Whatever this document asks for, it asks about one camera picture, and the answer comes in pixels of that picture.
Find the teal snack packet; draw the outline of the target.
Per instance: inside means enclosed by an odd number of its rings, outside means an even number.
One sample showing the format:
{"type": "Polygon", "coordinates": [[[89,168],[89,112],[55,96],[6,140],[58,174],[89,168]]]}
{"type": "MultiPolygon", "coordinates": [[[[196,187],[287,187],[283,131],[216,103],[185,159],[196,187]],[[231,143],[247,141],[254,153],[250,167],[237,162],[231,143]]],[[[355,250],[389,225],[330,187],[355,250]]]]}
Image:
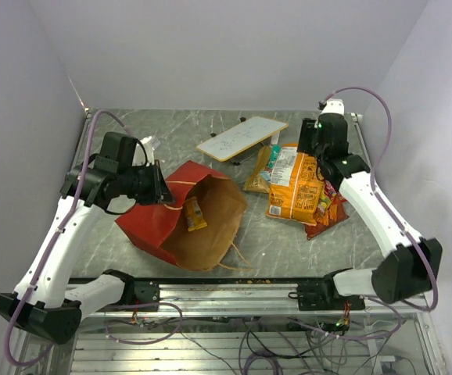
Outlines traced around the teal snack packet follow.
{"type": "Polygon", "coordinates": [[[271,182],[271,174],[274,165],[280,154],[281,147],[279,145],[264,146],[260,150],[261,169],[259,175],[268,183],[271,182]]]}

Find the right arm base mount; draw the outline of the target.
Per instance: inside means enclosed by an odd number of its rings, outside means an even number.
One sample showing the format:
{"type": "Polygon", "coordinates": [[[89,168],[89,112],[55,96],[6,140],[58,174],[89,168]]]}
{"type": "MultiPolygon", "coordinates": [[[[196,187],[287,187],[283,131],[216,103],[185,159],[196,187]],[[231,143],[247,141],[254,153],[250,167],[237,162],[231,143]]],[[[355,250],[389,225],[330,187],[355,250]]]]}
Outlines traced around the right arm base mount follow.
{"type": "Polygon", "coordinates": [[[336,289],[333,277],[344,272],[337,270],[323,277],[310,277],[297,284],[296,290],[288,293],[288,297],[296,300],[299,311],[338,311],[365,310],[365,303],[358,295],[343,296],[336,289]]]}

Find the large orange chip bag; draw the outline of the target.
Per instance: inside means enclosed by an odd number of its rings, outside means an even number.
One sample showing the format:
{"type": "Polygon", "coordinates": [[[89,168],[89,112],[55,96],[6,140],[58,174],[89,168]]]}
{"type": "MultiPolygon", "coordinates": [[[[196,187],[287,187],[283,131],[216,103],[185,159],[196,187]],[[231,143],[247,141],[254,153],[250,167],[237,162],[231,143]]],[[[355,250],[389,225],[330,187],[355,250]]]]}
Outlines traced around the large orange chip bag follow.
{"type": "Polygon", "coordinates": [[[297,151],[297,145],[282,146],[271,171],[266,216],[295,220],[313,226],[324,182],[316,177],[317,160],[297,151]]]}

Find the red paper bag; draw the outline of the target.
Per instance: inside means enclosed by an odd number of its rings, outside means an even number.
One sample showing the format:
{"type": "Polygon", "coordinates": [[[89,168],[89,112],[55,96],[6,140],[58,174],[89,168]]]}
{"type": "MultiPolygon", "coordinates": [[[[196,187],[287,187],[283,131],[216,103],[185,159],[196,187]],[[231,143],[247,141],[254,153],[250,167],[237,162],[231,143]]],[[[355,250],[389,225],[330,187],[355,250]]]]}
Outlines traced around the red paper bag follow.
{"type": "Polygon", "coordinates": [[[131,243],[173,266],[191,271],[252,268],[235,244],[247,209],[228,176],[187,161],[167,179],[175,202],[137,205],[116,219],[131,243]]]}

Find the yellow snack packet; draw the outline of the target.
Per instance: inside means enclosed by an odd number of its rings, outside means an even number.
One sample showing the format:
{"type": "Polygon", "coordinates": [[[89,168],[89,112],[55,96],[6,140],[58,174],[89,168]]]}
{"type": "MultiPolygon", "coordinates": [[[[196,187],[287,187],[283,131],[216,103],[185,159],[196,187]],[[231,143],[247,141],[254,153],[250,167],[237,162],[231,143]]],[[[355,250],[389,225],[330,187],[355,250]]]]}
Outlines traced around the yellow snack packet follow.
{"type": "Polygon", "coordinates": [[[187,199],[183,204],[183,210],[185,212],[188,232],[201,230],[207,227],[207,222],[203,217],[203,212],[199,207],[198,199],[196,197],[187,199]]]}

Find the tan brown snack bag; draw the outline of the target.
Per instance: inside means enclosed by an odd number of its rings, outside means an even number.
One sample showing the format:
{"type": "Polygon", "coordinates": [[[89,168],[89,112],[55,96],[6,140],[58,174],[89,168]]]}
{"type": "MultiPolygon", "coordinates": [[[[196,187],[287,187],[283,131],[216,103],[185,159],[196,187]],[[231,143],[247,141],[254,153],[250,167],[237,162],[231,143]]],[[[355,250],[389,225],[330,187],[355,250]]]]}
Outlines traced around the tan brown snack bag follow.
{"type": "Polygon", "coordinates": [[[270,190],[270,183],[268,181],[270,177],[270,170],[268,163],[271,158],[271,146],[263,146],[256,159],[253,172],[247,178],[243,185],[243,191],[251,191],[256,193],[268,194],[270,190]]]}

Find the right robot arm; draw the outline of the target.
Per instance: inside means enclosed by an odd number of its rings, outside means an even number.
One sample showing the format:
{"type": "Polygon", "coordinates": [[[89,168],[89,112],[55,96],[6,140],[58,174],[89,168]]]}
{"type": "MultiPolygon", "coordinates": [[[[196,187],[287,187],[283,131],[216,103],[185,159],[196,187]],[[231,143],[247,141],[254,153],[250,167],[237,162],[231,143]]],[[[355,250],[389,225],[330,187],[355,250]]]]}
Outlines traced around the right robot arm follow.
{"type": "Polygon", "coordinates": [[[371,231],[383,260],[375,268],[340,270],[320,291],[321,302],[330,309],[344,304],[348,296],[375,296],[386,304],[408,303],[415,295],[432,292],[443,248],[410,226],[373,181],[371,168],[349,150],[348,123],[342,114],[322,113],[302,121],[297,150],[313,156],[317,172],[355,209],[371,231]]]}

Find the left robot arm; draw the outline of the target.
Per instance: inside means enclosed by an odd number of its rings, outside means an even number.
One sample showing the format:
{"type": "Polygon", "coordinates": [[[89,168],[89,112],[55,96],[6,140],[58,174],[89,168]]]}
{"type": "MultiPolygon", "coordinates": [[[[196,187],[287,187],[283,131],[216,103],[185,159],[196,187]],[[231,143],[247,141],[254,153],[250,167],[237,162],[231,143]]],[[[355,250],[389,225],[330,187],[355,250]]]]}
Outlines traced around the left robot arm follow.
{"type": "Polygon", "coordinates": [[[113,199],[125,196],[138,205],[173,202],[155,147],[153,137],[139,141],[108,132],[100,152],[66,175],[55,219],[30,269],[13,292],[0,293],[0,316],[62,345],[92,313],[108,305],[126,310],[134,304],[135,279],[121,271],[106,270],[74,289],[67,285],[84,241],[113,199]]]}

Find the red doritos chip bag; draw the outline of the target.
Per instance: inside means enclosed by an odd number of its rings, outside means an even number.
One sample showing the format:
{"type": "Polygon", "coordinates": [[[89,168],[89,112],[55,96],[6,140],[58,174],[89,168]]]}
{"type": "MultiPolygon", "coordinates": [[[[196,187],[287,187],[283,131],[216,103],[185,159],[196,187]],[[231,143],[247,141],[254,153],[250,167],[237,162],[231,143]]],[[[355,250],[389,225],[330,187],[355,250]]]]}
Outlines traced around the red doritos chip bag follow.
{"type": "Polygon", "coordinates": [[[346,199],[339,193],[330,207],[324,214],[320,214],[317,209],[314,213],[315,225],[305,225],[307,240],[317,237],[327,229],[334,227],[348,218],[343,203],[346,199]]]}

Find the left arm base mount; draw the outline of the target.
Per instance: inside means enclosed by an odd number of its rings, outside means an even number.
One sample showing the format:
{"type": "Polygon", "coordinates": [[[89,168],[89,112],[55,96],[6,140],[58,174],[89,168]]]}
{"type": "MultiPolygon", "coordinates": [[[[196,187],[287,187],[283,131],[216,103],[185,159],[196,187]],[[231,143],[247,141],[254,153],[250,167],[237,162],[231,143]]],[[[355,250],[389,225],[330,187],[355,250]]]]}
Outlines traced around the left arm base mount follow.
{"type": "Polygon", "coordinates": [[[129,305],[143,305],[138,310],[143,312],[156,312],[157,302],[160,301],[160,289],[152,281],[134,278],[119,270],[105,270],[103,275],[109,275],[120,279],[124,283],[122,295],[117,302],[110,304],[113,308],[127,309],[129,305]]]}

